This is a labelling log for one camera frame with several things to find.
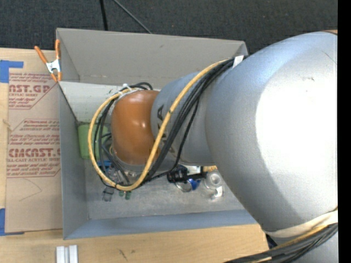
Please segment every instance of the black cable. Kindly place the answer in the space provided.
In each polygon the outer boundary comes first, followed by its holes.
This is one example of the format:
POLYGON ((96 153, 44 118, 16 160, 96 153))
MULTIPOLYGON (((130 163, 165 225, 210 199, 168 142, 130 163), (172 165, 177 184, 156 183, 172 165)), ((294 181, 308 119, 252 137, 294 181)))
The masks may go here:
POLYGON ((103 15, 104 29, 105 29, 105 31, 108 31, 109 27, 107 25, 107 18, 106 18, 106 11, 105 11, 104 0, 99 0, 99 2, 100 2, 101 14, 103 15))
POLYGON ((338 231, 338 223, 326 226, 321 231, 302 239, 301 241, 280 248, 279 245, 262 253, 253 254, 238 259, 226 261, 226 263, 246 263, 252 260, 260 260, 271 257, 271 260, 265 262, 288 263, 294 262, 308 251, 322 245, 338 231))
POLYGON ((143 23, 138 20, 128 9, 123 6, 119 1, 117 0, 112 0, 114 1, 120 8, 122 8, 132 19, 134 19, 143 29, 145 29, 149 34, 152 34, 152 32, 145 26, 143 23))
MULTIPOLYGON (((147 82, 140 82, 140 83, 137 83, 135 85, 131 85, 130 88, 140 88, 140 89, 143 89, 143 90, 148 90, 148 89, 153 90, 152 85, 147 83, 147 82)), ((122 88, 120 90, 120 92, 124 91, 126 89, 128 89, 128 87, 122 88)), ((126 175, 126 173, 122 169, 122 166, 119 164, 119 162, 114 159, 113 155, 111 155, 109 150, 105 147, 105 144, 112 137, 112 134, 111 133, 103 134, 103 128, 104 128, 104 125, 105 125, 105 120, 107 118, 107 114, 108 114, 109 110, 111 109, 111 106, 114 104, 115 101, 116 101, 116 99, 113 99, 113 100, 111 100, 109 102, 109 104, 102 111, 100 118, 98 119, 98 122, 97 122, 97 125, 96 125, 96 129, 95 129, 95 133, 94 133, 94 144, 93 144, 94 158, 95 158, 95 160, 97 160, 97 157, 96 157, 96 150, 97 150, 96 149, 96 141, 97 141, 98 142, 98 147, 99 147, 98 150, 99 150, 99 156, 100 156, 101 169, 104 172, 104 174, 106 175, 106 167, 105 167, 105 164, 104 164, 103 152, 107 156, 107 158, 110 160, 111 164, 115 167, 115 169, 117 171, 121 172, 121 174, 124 177, 124 179, 125 179, 125 181, 127 183, 127 186, 128 186, 129 185, 129 178, 128 178, 128 176, 126 175), (104 137, 107 137, 107 139, 103 143, 102 142, 102 138, 104 138, 104 137)))
POLYGON ((177 116, 177 118, 175 119, 173 126, 172 126, 172 130, 169 133, 169 136, 164 144, 164 146, 162 147, 162 150, 156 160, 156 162, 154 163, 154 165, 152 166, 152 168, 150 169, 149 173, 148 173, 148 178, 145 180, 145 182, 149 182, 152 180, 154 180, 154 178, 152 178, 152 176, 156 173, 156 171, 158 170, 158 168, 160 167, 161 163, 163 162, 163 160, 165 159, 169 149, 171 148, 174 139, 176 138, 181 126, 183 125, 183 122, 186 118, 186 116, 189 114, 191 108, 193 107, 194 103, 198 100, 198 98, 201 96, 201 94, 204 92, 204 90, 218 77, 220 76, 225 70, 227 70, 232 64, 233 64, 233 59, 229 59, 226 62, 223 62, 219 65, 217 65, 216 67, 214 67, 213 69, 211 69, 206 75, 204 75, 193 87, 193 89, 191 90, 189 96, 187 97, 187 99, 185 100, 185 103, 183 104, 181 110, 179 111, 179 114, 177 116))

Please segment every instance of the gray carpet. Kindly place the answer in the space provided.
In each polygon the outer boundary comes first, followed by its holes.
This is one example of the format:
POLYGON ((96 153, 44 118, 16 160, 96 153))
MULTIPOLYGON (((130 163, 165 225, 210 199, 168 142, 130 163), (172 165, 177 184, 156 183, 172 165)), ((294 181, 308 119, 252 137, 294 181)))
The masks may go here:
MULTIPOLYGON (((337 29, 338 0, 118 0, 152 33, 242 40, 252 54, 305 32, 337 29)), ((0 0, 0 47, 53 49, 57 27, 103 30, 99 0, 0 0)), ((112 0, 110 31, 145 32, 112 0)))

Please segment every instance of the wire bundle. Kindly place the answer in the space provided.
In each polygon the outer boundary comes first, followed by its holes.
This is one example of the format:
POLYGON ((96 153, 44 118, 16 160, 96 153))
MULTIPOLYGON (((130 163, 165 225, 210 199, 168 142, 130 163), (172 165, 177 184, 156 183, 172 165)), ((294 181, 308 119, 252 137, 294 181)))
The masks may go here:
POLYGON ((284 244, 277 245, 265 252, 241 257, 226 263, 290 263, 299 259, 310 250, 319 247, 338 231, 338 223, 319 226, 284 244))
MULTIPOLYGON (((168 172, 170 172, 174 167, 177 166, 179 159, 180 159, 180 154, 182 152, 182 148, 183 145, 185 143, 186 140, 186 136, 188 135, 189 129, 191 127, 191 123, 194 120, 196 111, 197 111, 197 107, 199 105, 199 99, 201 94, 203 94, 203 92, 205 91, 205 89, 219 76, 221 75, 225 70, 227 70, 230 66, 233 65, 234 60, 230 59, 230 60, 224 60, 224 61, 220 61, 217 62, 215 64, 210 65, 209 67, 207 67, 206 69, 202 70, 200 73, 198 73, 185 87, 184 89, 180 92, 180 94, 177 96, 177 98, 174 100, 172 106, 170 107, 169 111, 167 112, 163 123, 160 127, 160 130, 158 131, 157 137, 155 139, 155 143, 151 149, 151 153, 150 156, 148 158, 148 161, 145 165, 144 170, 142 171, 140 177, 138 178, 138 180, 133 183, 133 184, 129 184, 129 181, 126 179, 126 177, 124 177, 125 181, 123 183, 123 185, 118 184, 114 181, 112 181, 111 179, 109 179, 106 176, 106 168, 104 167, 104 163, 102 159, 102 151, 105 152, 105 154, 109 157, 110 154, 108 154, 107 149, 105 147, 103 147, 103 125, 105 123, 105 119, 107 117, 108 111, 111 108, 112 104, 114 103, 114 101, 116 99, 118 99, 121 95, 129 92, 130 90, 128 88, 124 88, 122 90, 120 90, 117 94, 113 95, 112 97, 110 97, 109 99, 107 99, 96 111, 96 113, 94 114, 92 121, 90 123, 89 126, 89 132, 88 132, 88 148, 89 148, 89 155, 90 155, 90 159, 92 160, 93 166, 95 168, 95 170, 97 171, 97 173, 99 174, 99 176, 102 178, 103 182, 110 186, 110 187, 114 187, 118 190, 122 190, 122 191, 131 191, 133 189, 136 189, 137 187, 145 184, 146 182, 150 182, 151 180, 154 180, 156 178, 159 178, 165 174, 167 174, 168 172), (185 104, 181 107, 181 111, 178 115, 178 117, 175 120, 175 123, 172 127, 172 130, 169 133, 169 137, 167 138, 167 141, 165 143, 165 145, 162 147, 162 150, 160 152, 160 155, 158 156, 156 162, 152 165, 152 162, 154 160, 154 156, 156 154, 156 151, 158 150, 158 146, 161 142, 161 138, 165 132, 166 126, 170 120, 170 117, 172 115, 172 113, 174 112, 174 110, 177 108, 177 106, 179 105, 181 99, 183 99, 187 92, 190 90, 190 88, 192 88, 192 91, 189 93, 185 104), (164 158, 166 157, 166 154, 168 153, 174 139, 176 138, 180 127, 182 126, 182 122, 185 120, 185 118, 187 117, 187 115, 189 114, 190 110, 194 107, 193 110, 193 114, 191 116, 190 122, 188 123, 188 126, 186 128, 186 132, 183 136, 183 140, 181 143, 181 146, 179 148, 178 151, 178 155, 177 155, 177 159, 176 162, 174 164, 174 166, 167 172, 162 173, 161 175, 157 175, 154 176, 153 175, 156 173, 156 171, 158 170, 158 168, 160 167, 162 161, 164 160, 164 158), (93 151, 92 149, 92 132, 93 132, 93 127, 95 124, 95 121, 97 120, 98 116, 100 115, 100 113, 102 112, 101 117, 99 118, 99 121, 97 123, 97 130, 95 132, 94 135, 94 141, 97 141, 98 139, 98 144, 99 144, 99 151, 100 151, 100 161, 101 161, 101 169, 99 168, 97 162, 96 162, 96 156, 95 156, 95 151, 93 151)), ((145 87, 143 87, 144 85, 146 85, 147 83, 139 83, 137 85, 132 85, 130 86, 130 89, 140 89, 143 88, 145 89, 145 87)), ((123 169, 120 167, 120 165, 118 163, 114 163, 117 167, 118 167, 118 171, 121 172, 121 174, 123 175, 123 169)))

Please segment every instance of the green object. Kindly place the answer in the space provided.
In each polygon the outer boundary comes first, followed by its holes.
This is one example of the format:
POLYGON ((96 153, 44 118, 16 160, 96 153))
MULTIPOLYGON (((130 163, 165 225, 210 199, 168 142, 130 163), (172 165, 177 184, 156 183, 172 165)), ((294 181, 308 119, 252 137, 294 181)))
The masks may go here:
MULTIPOLYGON (((81 157, 83 159, 90 159, 89 149, 88 149, 88 132, 89 132, 90 124, 80 125, 78 127, 78 139, 79 139, 79 147, 81 151, 81 157)), ((92 140, 94 140, 94 134, 96 131, 96 125, 93 127, 92 140)), ((107 127, 103 127, 103 135, 108 132, 107 127)), ((97 160, 100 158, 98 143, 95 142, 95 156, 97 160)))
POLYGON ((132 194, 131 191, 127 191, 127 193, 126 193, 126 199, 130 199, 130 198, 131 198, 131 194, 132 194))

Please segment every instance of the gray robot arm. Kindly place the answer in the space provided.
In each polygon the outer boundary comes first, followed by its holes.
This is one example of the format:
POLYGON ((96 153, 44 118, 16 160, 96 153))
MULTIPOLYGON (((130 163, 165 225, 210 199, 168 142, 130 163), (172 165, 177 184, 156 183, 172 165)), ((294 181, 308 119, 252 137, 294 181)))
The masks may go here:
MULTIPOLYGON (((160 91, 151 110, 154 134, 192 77, 160 91)), ((228 68, 206 89, 180 162, 216 165, 268 233, 313 220, 338 206, 336 94, 337 35, 314 32, 273 44, 228 68)), ((172 145, 174 155, 189 120, 172 145)), ((337 261, 337 234, 301 258, 337 261)))

